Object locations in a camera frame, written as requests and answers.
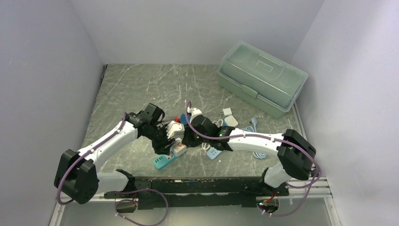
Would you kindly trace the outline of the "blue cube adapter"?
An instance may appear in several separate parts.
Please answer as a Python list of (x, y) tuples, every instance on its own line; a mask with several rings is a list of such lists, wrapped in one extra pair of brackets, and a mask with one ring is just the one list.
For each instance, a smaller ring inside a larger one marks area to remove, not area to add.
[(181, 116), (180, 116), (179, 120), (180, 120), (180, 123), (181, 123), (181, 124), (183, 124), (183, 125), (186, 125), (186, 124), (187, 124), (187, 119), (186, 119), (186, 117), (185, 117), (185, 114), (184, 114), (184, 113), (183, 113), (183, 114), (181, 114)]

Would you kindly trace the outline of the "teal power strip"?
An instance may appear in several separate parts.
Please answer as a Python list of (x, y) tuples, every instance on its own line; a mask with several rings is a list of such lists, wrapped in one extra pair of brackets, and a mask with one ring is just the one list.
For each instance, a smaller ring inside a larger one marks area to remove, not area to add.
[(165, 168), (166, 166), (168, 166), (170, 163), (172, 163), (173, 161), (175, 161), (178, 157), (176, 157), (173, 152), (171, 151), (169, 155), (159, 155), (154, 161), (153, 161), (153, 165), (155, 166), (155, 168), (157, 170), (162, 170), (163, 168)]

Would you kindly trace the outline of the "light blue power strip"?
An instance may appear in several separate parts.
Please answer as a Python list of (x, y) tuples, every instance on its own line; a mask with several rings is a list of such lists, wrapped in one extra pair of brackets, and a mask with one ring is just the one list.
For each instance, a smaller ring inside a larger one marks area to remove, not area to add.
[[(219, 119), (218, 121), (214, 121), (214, 123), (218, 126), (226, 126), (227, 125), (227, 123), (222, 119)], [(256, 117), (253, 117), (251, 119), (250, 124), (251, 124), (250, 126), (246, 126), (245, 128), (243, 128), (243, 130), (249, 131), (249, 132), (257, 132), (256, 126), (258, 124), (258, 121), (257, 121)], [(205, 143), (203, 143), (201, 145), (201, 147), (203, 150), (207, 150), (207, 156), (212, 160), (214, 160), (222, 152), (222, 151), (216, 150), (215, 148), (213, 148), (210, 145), (205, 144)], [(263, 154), (263, 153), (253, 153), (253, 156), (260, 160), (265, 159), (267, 157), (267, 155)]]

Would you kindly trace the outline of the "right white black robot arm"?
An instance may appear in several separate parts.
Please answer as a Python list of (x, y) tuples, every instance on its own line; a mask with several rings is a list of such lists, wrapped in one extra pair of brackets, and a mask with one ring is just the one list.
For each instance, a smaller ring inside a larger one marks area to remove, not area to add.
[(295, 130), (263, 134), (230, 126), (218, 127), (202, 114), (186, 113), (185, 118), (183, 144), (187, 147), (207, 143), (219, 151), (249, 151), (277, 157), (278, 163), (265, 169), (261, 176), (259, 189), (264, 195), (273, 194), (292, 178), (308, 180), (312, 166), (317, 165), (315, 148)]

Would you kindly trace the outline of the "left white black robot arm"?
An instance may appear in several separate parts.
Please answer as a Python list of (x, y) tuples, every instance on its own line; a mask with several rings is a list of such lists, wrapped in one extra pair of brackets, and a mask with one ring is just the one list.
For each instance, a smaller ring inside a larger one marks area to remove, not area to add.
[(124, 113), (110, 132), (78, 151), (66, 150), (58, 164), (54, 186), (60, 205), (73, 201), (87, 203), (95, 194), (115, 192), (124, 198), (134, 194), (136, 178), (124, 170), (100, 173), (98, 170), (121, 148), (140, 137), (152, 142), (156, 154), (168, 155), (175, 139), (168, 137), (162, 120), (165, 112), (148, 104), (138, 113)]

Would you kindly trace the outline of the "white cube socket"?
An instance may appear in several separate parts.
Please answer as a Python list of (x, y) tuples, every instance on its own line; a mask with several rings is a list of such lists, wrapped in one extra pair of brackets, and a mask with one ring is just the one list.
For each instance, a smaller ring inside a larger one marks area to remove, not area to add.
[(173, 147), (171, 148), (171, 151), (173, 152), (173, 154), (176, 157), (179, 157), (187, 151), (187, 147), (185, 145), (183, 145), (182, 143), (178, 143), (178, 144), (173, 145)]

